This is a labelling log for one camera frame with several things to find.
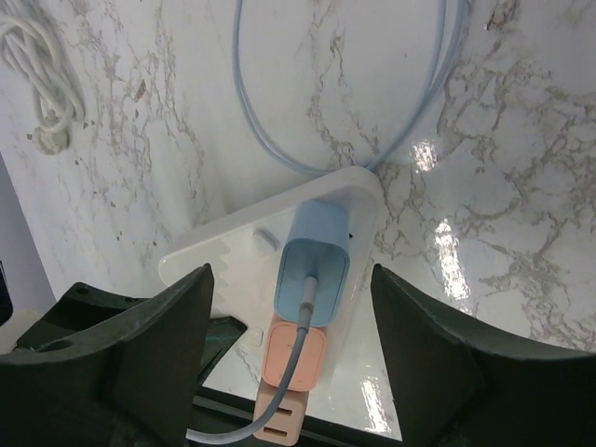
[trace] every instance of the power cord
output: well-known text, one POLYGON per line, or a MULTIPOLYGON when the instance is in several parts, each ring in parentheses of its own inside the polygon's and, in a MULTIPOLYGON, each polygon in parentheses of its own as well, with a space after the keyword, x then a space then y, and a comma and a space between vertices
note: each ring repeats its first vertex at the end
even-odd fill
POLYGON ((39 126, 32 140, 43 154, 56 155, 68 146, 68 126, 85 117, 65 73, 60 45, 20 0, 6 0, 0 14, 0 57, 33 87, 39 126))
POLYGON ((296 371, 296 366, 298 365, 298 360, 300 359, 300 354, 302 353, 302 348, 305 345, 306 336, 308 335, 308 330, 310 329, 310 320, 313 316, 313 312, 315 311, 317 287, 318 281, 316 279, 312 277, 305 279, 305 291, 303 301, 300 304, 300 317, 298 320, 298 329, 296 330, 296 341, 294 342, 294 346, 291 350, 286 371, 283 373, 281 381, 279 382, 278 391, 276 391, 273 400, 271 400, 271 403, 266 408, 264 413, 251 424, 229 433, 210 434, 188 429, 186 431, 186 438, 188 440, 210 445, 227 445, 231 444, 232 442, 245 440, 249 436, 252 436, 259 431, 267 424, 267 422, 269 422, 283 401, 283 398, 288 391, 288 386, 290 386, 291 377, 296 371))
MULTIPOLYGON (((236 87, 236 93, 242 113, 246 118, 249 129, 252 132, 254 138, 259 142, 261 147, 272 156, 278 163, 282 164, 286 168, 301 172, 303 174, 320 176, 325 175, 331 170, 317 169, 300 163, 289 156, 279 147, 279 145, 273 141, 269 134, 264 129, 263 125, 259 121, 259 118, 254 112, 251 105, 251 100, 246 91, 244 85, 244 79, 242 78, 242 70, 240 69, 240 55, 239 55, 239 40, 240 40, 240 22, 242 17, 242 4, 243 0, 237 0, 236 3, 236 16, 234 19, 234 35, 232 41, 232 66, 234 75, 234 85, 236 87)), ((438 0, 439 14, 437 16, 437 31, 435 33, 435 45, 428 66, 428 72, 426 81, 422 91, 421 98, 414 108, 412 114, 406 121, 406 125, 398 132, 398 134, 391 140, 389 146, 377 154, 371 161, 364 165, 364 168, 374 170, 380 163, 387 160, 387 158, 398 149, 405 139, 410 135, 415 126, 420 122, 420 119, 425 115, 428 107, 435 99, 437 92, 445 83, 445 79, 451 69, 451 66, 455 59, 455 53, 459 44, 459 38, 463 29, 464 16, 467 15, 467 2, 466 0, 457 0, 457 10, 455 16, 454 29, 452 31, 451 40, 449 46, 445 52, 443 63, 437 73, 439 66, 440 52, 443 45, 443 34, 445 30, 445 20, 447 13, 447 2, 446 0, 438 0)))

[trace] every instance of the white marble surface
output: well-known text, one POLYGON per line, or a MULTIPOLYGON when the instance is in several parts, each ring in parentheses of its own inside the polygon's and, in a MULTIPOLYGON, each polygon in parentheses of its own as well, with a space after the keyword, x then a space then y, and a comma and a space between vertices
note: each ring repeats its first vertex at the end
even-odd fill
MULTIPOLYGON (((386 210, 373 253, 471 315, 587 350, 596 350, 595 4, 472 3, 444 92, 399 164, 379 169, 386 210)), ((77 280, 153 294, 174 238, 306 180, 267 158, 243 123, 231 78, 234 2, 41 5, 76 73, 86 124, 68 151, 38 155, 26 138, 28 88, 3 71, 0 148, 57 296, 77 280)), ((247 87, 283 147, 335 167, 390 140, 417 97, 434 1, 245 8, 247 87)), ((331 393, 313 392, 308 412, 399 438, 367 291, 355 315, 331 393)), ((209 385, 254 397, 259 363, 238 345, 209 385)))

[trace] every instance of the white charging cable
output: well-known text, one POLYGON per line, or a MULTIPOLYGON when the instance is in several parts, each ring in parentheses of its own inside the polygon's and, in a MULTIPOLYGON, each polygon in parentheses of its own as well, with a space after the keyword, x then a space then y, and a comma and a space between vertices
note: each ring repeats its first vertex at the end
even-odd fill
POLYGON ((66 128, 84 119, 83 103, 66 75, 60 45, 51 32, 30 17, 20 0, 5 1, 6 10, 0 11, 0 57, 31 83, 39 122, 32 140, 43 154, 56 155, 68 145, 66 128))

